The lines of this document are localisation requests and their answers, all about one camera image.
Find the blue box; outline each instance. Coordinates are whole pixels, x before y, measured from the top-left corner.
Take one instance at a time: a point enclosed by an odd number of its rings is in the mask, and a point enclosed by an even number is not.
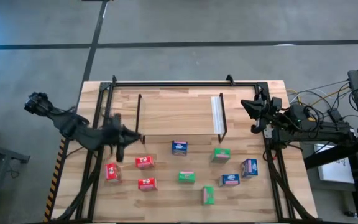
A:
[[[220,187],[234,187],[240,184],[240,176],[238,174],[224,174],[218,182]]]
[[[186,156],[187,142],[172,141],[172,154],[175,156]]]
[[[258,176],[258,163],[256,159],[246,159],[241,163],[241,177],[255,177]]]

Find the yellow cable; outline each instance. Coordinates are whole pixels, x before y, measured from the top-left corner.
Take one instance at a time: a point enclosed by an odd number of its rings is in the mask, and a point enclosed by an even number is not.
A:
[[[298,92],[296,90],[293,90],[293,89],[286,89],[286,91],[292,91],[295,93],[295,96],[297,96]],[[301,102],[301,97],[300,96],[297,96],[298,97],[298,103]]]
[[[335,91],[334,93],[330,93],[330,94],[324,96],[323,98],[319,99],[318,101],[316,101],[316,102],[310,104],[310,106],[313,106],[313,105],[315,105],[316,103],[320,102],[321,100],[323,100],[323,99],[325,99],[325,98],[327,98],[327,97],[329,97],[329,96],[332,96],[332,95],[334,95],[334,94],[336,94],[336,93],[339,93],[340,91],[338,90],[338,91]]]

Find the green box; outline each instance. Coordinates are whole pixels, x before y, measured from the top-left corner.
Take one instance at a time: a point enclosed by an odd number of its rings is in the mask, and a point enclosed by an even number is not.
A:
[[[215,148],[211,155],[211,162],[227,162],[231,157],[230,149]]]
[[[203,188],[203,205],[213,205],[214,199],[214,187],[204,186]]]
[[[183,184],[194,184],[196,182],[196,173],[193,171],[180,171],[178,181]]]

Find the red box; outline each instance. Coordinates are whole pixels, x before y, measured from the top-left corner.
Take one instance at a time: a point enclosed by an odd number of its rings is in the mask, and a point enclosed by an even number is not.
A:
[[[121,183],[121,169],[117,164],[106,165],[106,180],[115,184]]]
[[[152,156],[137,157],[135,159],[136,167],[139,169],[147,169],[154,167],[154,161]]]
[[[156,190],[157,189],[157,180],[154,177],[148,179],[140,179],[138,182],[139,190]]]

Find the wooden table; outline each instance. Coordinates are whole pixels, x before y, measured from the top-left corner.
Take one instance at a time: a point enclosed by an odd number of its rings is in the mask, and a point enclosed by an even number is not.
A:
[[[92,121],[100,82],[85,82],[81,91],[78,114]],[[288,98],[283,81],[268,81],[271,96],[283,100],[288,106]],[[240,104],[241,99],[251,100],[255,91],[250,87],[125,87],[114,88],[111,113],[122,114],[122,122],[135,130],[138,94],[155,98],[197,98],[224,95],[227,119],[227,135],[219,144],[217,136],[209,137],[201,144],[189,145],[186,157],[173,156],[170,143],[137,142],[125,150],[122,169],[123,182],[112,185],[104,181],[101,171],[94,222],[274,222],[277,221],[272,197],[267,163],[262,159],[264,142],[261,134],[252,134],[251,120]],[[71,142],[68,152],[79,148]],[[210,163],[210,155],[215,147],[230,148],[232,157],[225,164]],[[115,162],[110,157],[108,147],[104,150],[103,164]],[[151,155],[156,161],[153,170],[139,170],[135,167],[135,157]],[[301,204],[315,217],[316,208],[303,163],[298,149],[288,147],[283,151],[290,188]],[[56,197],[52,218],[61,215],[75,198],[80,189],[86,150],[80,150],[66,158],[57,193],[50,194],[48,202]],[[259,175],[233,188],[219,188],[216,180],[222,174],[238,174],[240,163],[248,158],[258,160]],[[196,172],[194,185],[180,185],[177,176],[180,170]],[[137,180],[155,177],[158,191],[141,192]],[[201,189],[213,185],[215,204],[201,204]],[[88,211],[89,194],[86,196],[83,216]],[[280,191],[285,217],[287,206]]]

